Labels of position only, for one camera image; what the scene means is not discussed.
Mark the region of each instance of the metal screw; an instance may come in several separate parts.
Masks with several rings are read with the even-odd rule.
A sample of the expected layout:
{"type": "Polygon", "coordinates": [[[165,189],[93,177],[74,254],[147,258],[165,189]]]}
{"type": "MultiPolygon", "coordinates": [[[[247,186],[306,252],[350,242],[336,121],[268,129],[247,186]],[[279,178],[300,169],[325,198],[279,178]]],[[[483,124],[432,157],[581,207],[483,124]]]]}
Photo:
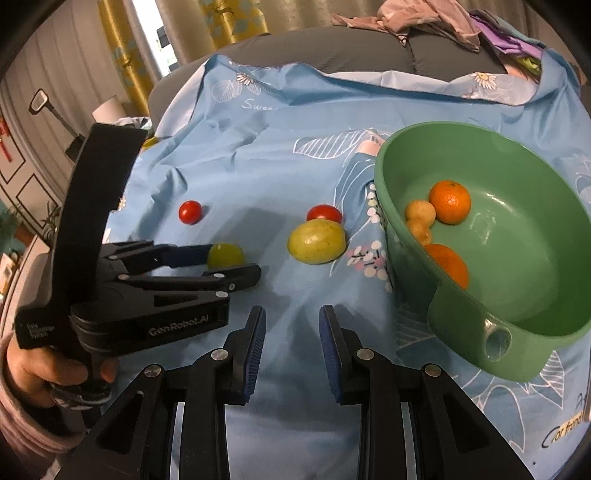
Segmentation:
{"type": "Polygon", "coordinates": [[[369,348],[362,348],[357,350],[357,357],[361,360],[371,360],[374,357],[374,352],[369,348]]]}
{"type": "Polygon", "coordinates": [[[230,355],[230,354],[226,350],[224,350],[223,348],[218,348],[217,350],[214,350],[212,352],[212,358],[216,362],[219,362],[220,360],[225,360],[226,358],[228,358],[228,355],[230,355]]]}
{"type": "Polygon", "coordinates": [[[144,375],[148,378],[157,377],[162,373],[162,369],[158,365],[150,365],[144,368],[144,375]]]}
{"type": "Polygon", "coordinates": [[[425,367],[425,373],[429,375],[429,377],[437,378],[441,375],[441,368],[437,365],[429,364],[425,367]]]}

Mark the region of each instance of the orange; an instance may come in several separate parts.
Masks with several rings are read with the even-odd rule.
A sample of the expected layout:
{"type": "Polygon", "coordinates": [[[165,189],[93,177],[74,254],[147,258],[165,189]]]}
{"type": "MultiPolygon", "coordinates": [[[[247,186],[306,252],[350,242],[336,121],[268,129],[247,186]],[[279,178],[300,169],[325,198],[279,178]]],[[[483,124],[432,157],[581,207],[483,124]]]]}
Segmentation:
{"type": "Polygon", "coordinates": [[[468,288],[468,267],[457,253],[441,244],[425,245],[425,251],[464,290],[468,288]]]}
{"type": "Polygon", "coordinates": [[[437,220],[448,225],[463,222],[472,207],[466,188],[452,180],[438,181],[429,192],[429,202],[435,207],[437,220]]]}

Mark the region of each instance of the cherry tomato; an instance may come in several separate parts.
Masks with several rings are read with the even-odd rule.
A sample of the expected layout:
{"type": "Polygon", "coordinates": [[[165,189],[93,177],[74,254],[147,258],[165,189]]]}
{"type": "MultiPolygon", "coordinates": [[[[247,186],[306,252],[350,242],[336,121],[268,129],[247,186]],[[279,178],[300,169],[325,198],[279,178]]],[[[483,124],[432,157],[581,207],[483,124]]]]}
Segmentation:
{"type": "Polygon", "coordinates": [[[197,223],[201,220],[202,214],[203,209],[201,208],[201,204],[195,202],[195,200],[186,201],[181,205],[181,208],[178,209],[178,218],[181,222],[186,223],[187,225],[197,223]]]}
{"type": "Polygon", "coordinates": [[[341,223],[343,215],[332,205],[316,205],[312,207],[306,215],[306,221],[314,220],[316,218],[323,218],[332,222],[341,223]]]}

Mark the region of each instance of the window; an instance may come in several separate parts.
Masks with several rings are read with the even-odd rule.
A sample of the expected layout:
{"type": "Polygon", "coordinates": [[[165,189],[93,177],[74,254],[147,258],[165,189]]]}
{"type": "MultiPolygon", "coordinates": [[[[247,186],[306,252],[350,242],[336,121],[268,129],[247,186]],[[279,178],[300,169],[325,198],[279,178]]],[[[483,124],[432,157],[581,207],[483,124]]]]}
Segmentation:
{"type": "Polygon", "coordinates": [[[139,23],[148,40],[148,45],[158,63],[160,73],[164,77],[178,68],[178,61],[173,46],[164,31],[164,23],[160,17],[156,1],[133,0],[133,3],[138,14],[139,23]]]}

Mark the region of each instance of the bowl handle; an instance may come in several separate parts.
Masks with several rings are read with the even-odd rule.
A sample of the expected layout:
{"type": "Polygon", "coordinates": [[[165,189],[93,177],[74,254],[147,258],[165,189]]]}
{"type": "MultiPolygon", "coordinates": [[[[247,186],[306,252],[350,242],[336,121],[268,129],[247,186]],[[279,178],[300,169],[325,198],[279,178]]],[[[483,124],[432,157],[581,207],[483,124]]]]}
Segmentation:
{"type": "Polygon", "coordinates": [[[516,382],[527,382],[540,373],[554,349],[548,339],[497,319],[451,282],[438,286],[427,323],[470,363],[516,382]]]}

